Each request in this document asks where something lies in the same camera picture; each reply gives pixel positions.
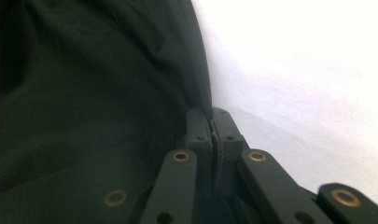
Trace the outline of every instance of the white surface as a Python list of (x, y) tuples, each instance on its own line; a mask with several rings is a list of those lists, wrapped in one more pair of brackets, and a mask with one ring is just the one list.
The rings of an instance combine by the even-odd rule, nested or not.
[(193, 0), (214, 106), (299, 185), (378, 203), (378, 2)]

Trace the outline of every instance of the black plastic part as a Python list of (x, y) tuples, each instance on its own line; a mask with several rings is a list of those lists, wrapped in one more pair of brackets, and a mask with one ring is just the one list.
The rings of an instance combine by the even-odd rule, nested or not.
[(269, 153), (256, 149), (241, 155), (240, 173), (265, 223), (332, 223)]
[(200, 109), (187, 113), (186, 149), (197, 154), (197, 194), (210, 197), (212, 191), (212, 144), (208, 123)]
[(239, 132), (231, 115), (222, 109), (214, 108), (212, 120), (214, 134), (218, 140), (219, 152), (216, 165), (216, 194), (233, 196), (234, 177), (237, 176), (235, 163), (244, 148), (248, 148), (244, 137)]
[(346, 185), (323, 185), (316, 201), (335, 223), (378, 224), (378, 205)]
[(141, 224), (191, 224), (194, 207), (197, 156), (173, 150), (164, 159), (151, 191)]

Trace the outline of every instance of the gold-rimmed hole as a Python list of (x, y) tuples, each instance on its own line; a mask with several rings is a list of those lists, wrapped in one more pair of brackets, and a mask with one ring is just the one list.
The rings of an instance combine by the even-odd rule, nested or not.
[(331, 196), (338, 203), (349, 207), (359, 207), (360, 199), (347, 189), (334, 189), (331, 191)]
[(174, 154), (174, 161), (188, 161), (189, 154), (187, 152), (176, 152)]
[(249, 153), (249, 159), (252, 161), (265, 161), (267, 157), (261, 152), (254, 151)]
[(116, 189), (105, 196), (105, 204), (109, 207), (116, 207), (127, 200), (127, 192), (123, 189)]

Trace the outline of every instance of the dark cloth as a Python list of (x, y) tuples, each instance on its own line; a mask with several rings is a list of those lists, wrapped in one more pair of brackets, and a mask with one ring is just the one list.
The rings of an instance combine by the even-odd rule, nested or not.
[(137, 223), (193, 107), (210, 118), (189, 0), (0, 1), (0, 223)]

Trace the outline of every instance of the black garment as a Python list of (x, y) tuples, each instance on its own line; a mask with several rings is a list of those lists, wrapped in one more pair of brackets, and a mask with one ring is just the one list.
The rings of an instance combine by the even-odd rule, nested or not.
[(193, 107), (210, 116), (189, 0), (0, 1), (0, 223), (136, 223)]

